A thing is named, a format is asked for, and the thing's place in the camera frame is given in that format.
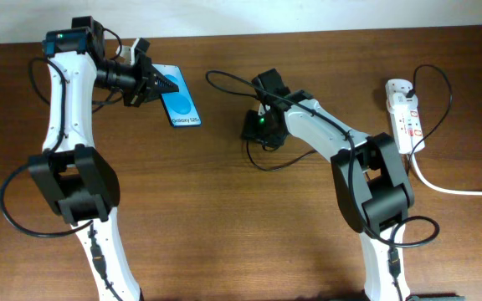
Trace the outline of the blue Galaxy smartphone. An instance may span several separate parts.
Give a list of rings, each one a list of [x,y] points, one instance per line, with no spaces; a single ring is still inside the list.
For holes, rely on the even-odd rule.
[[[193,103],[181,69],[176,65],[153,64],[167,79],[177,85],[179,91],[163,94],[162,104],[167,118],[174,128],[197,127],[202,124],[197,108]]]

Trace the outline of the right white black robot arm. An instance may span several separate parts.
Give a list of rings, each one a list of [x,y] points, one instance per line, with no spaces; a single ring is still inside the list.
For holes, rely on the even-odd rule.
[[[276,69],[250,85],[260,107],[247,113],[245,139],[276,149],[291,135],[328,160],[341,215],[361,240],[365,299],[410,299],[403,235],[414,195],[393,138],[351,128],[311,94],[290,91]]]

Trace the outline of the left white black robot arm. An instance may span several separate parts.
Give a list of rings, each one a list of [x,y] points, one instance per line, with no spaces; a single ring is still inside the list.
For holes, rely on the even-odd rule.
[[[69,29],[50,31],[42,59],[51,77],[49,129],[42,152],[28,171],[52,212],[70,225],[89,261],[101,300],[141,300],[118,228],[121,190],[114,169],[95,149],[93,91],[122,94],[138,107],[179,90],[147,56],[138,39],[126,63],[105,54],[105,27],[91,16],[73,18]]]

